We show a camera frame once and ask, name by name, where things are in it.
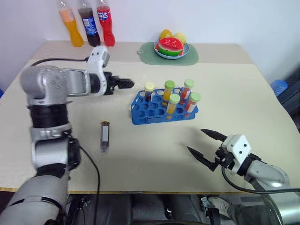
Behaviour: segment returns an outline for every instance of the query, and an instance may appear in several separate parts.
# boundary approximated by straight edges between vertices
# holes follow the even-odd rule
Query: white wall
[[[77,1],[68,1],[86,38]],[[95,1],[89,0],[94,8]],[[184,32],[191,43],[237,43],[269,82],[288,75],[300,60],[299,0],[110,0],[110,5],[117,41],[154,41],[170,29]],[[1,58],[7,55],[0,62],[2,89],[43,39],[69,40],[56,0],[2,0],[0,18],[5,30]],[[15,42],[21,47],[18,52],[9,47]]]

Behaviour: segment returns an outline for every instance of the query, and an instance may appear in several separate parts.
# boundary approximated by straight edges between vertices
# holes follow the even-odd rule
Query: bottle cap
[[[165,88],[166,89],[173,89],[175,87],[175,82],[174,81],[166,81],[165,82]]]
[[[169,102],[172,104],[177,104],[180,101],[180,96],[178,94],[171,94]]]
[[[153,91],[155,88],[155,84],[151,82],[145,83],[145,90],[146,91]]]
[[[199,102],[201,100],[201,95],[197,92],[193,92],[190,96],[191,101]]]
[[[186,79],[184,82],[184,86],[187,88],[192,88],[194,86],[194,80],[192,79]]]

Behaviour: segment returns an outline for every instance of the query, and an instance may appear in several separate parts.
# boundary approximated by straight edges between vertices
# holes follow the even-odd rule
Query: blue test tube rack
[[[180,94],[182,88],[173,88],[173,93]],[[187,98],[183,105],[179,103],[176,106],[175,113],[172,118],[168,120],[166,117],[167,107],[163,104],[164,89],[155,89],[152,94],[152,101],[146,102],[145,91],[139,91],[134,101],[131,104],[131,118],[134,125],[148,124],[148,123],[162,123],[172,122],[180,120],[192,120],[195,118],[195,114],[199,112],[196,106],[191,113],[187,113],[185,106],[188,103]]]

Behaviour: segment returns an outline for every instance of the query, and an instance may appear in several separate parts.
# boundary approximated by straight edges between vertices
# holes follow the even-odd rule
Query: blue plate
[[[183,46],[183,54],[180,55],[180,56],[168,56],[168,55],[164,55],[162,53],[160,53],[158,50],[155,49],[155,46],[158,44],[159,40],[157,40],[156,42],[154,42],[154,45],[153,45],[153,48],[154,48],[154,51],[161,57],[165,58],[165,59],[169,59],[169,60],[176,60],[176,59],[180,59],[184,56],[186,56],[188,54],[188,51],[189,51],[189,45],[188,44],[185,44]]]

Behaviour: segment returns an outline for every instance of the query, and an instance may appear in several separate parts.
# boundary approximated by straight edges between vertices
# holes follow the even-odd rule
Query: table
[[[281,167],[292,187],[300,187],[300,138],[292,119],[276,99],[271,87],[248,55],[238,45],[195,44],[199,63],[192,66],[153,66],[139,61],[142,43],[117,43],[109,48],[105,68],[113,75],[131,78],[130,90],[111,96],[73,97],[68,104],[73,135],[91,154],[100,169],[102,193],[232,193],[220,168],[211,172],[191,156],[186,146],[213,160],[221,144],[200,131],[216,130],[225,135],[245,134],[252,152],[265,162]],[[27,65],[44,58],[83,59],[91,47],[73,48],[69,42],[46,42]],[[53,61],[44,65],[85,69],[86,63]],[[195,80],[194,90],[202,100],[194,120],[133,125],[130,104],[144,83],[157,88],[172,79],[182,86]],[[35,174],[30,161],[31,120],[19,75],[0,99],[0,190],[16,191]],[[101,155],[100,121],[109,120],[110,149]],[[85,155],[71,172],[70,193],[95,193],[96,172]],[[250,188],[241,177],[230,178]]]

